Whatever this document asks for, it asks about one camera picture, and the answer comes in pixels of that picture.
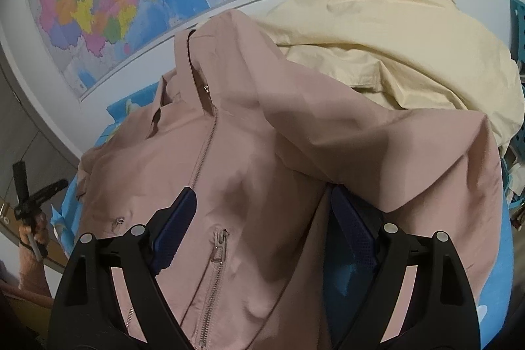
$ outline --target white wall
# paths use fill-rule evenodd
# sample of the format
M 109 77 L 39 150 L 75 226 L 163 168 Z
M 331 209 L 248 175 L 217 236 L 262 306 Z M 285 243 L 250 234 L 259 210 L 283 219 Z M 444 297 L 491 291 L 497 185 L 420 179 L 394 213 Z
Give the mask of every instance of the white wall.
M 282 0 L 243 7 L 263 12 Z M 500 39 L 510 41 L 509 0 L 456 0 Z M 58 73 L 40 39 L 26 0 L 0 0 L 0 42 L 12 70 L 35 109 L 77 156 L 90 148 L 111 119 L 106 106 L 158 81 L 174 67 L 173 44 L 166 41 L 116 73 L 83 102 L 78 102 Z
M 18 260 L 18 247 L 12 243 L 6 236 L 0 233 L 0 262 L 5 267 L 7 272 L 4 275 L 4 279 L 11 285 L 18 285 L 20 280 L 20 262 Z M 62 275 L 53 269 L 50 269 L 48 266 L 44 266 L 46 270 L 47 283 L 49 285 L 49 290 L 51 290 L 51 295 L 54 297 L 57 293 L 58 285 L 60 283 L 60 278 Z

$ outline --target human hand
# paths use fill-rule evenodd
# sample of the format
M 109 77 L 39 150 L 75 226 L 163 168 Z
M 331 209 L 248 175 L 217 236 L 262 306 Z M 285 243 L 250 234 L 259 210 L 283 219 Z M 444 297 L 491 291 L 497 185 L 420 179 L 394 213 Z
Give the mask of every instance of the human hand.
M 41 243 L 42 245 L 47 245 L 49 243 L 49 230 L 47 229 L 46 215 L 44 213 L 35 215 L 35 222 L 35 240 L 38 243 Z M 27 235 L 33 233 L 33 231 L 31 230 L 31 226 L 27 226 L 27 224 L 21 224 L 18 228 L 18 232 L 20 233 L 20 240 L 22 241 L 22 243 L 25 245 L 29 245 L 30 240 L 27 237 Z

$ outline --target zippered pocket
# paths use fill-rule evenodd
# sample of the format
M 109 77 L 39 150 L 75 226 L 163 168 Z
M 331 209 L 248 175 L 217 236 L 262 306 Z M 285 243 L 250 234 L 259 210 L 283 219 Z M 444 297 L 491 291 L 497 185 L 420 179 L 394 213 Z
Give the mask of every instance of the zippered pocket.
M 224 274 L 227 256 L 226 245 L 228 236 L 229 234 L 226 229 L 215 230 L 215 244 L 212 254 L 209 258 L 209 266 L 212 268 L 212 279 L 209 284 L 203 312 L 200 318 L 200 328 L 198 335 L 199 342 L 197 343 L 200 350 L 205 350 L 208 344 L 209 333 L 213 321 L 213 312 L 217 301 L 219 300 L 222 276 Z

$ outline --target cream colored garment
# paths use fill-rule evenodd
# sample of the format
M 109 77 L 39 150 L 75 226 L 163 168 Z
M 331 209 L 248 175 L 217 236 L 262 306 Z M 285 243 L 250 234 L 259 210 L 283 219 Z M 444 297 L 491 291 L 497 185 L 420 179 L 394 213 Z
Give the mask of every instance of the cream colored garment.
M 453 0 L 287 0 L 256 21 L 288 60 L 384 107 L 487 114 L 503 153 L 523 123 L 509 50 Z

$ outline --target zipper pull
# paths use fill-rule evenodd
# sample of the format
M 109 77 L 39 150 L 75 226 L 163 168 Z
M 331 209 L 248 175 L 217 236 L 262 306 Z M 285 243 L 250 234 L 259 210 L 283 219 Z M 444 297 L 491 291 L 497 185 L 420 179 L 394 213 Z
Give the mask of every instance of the zipper pull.
M 226 241 L 228 231 L 226 229 L 215 230 L 215 248 L 212 254 L 212 263 L 222 264 L 226 261 Z

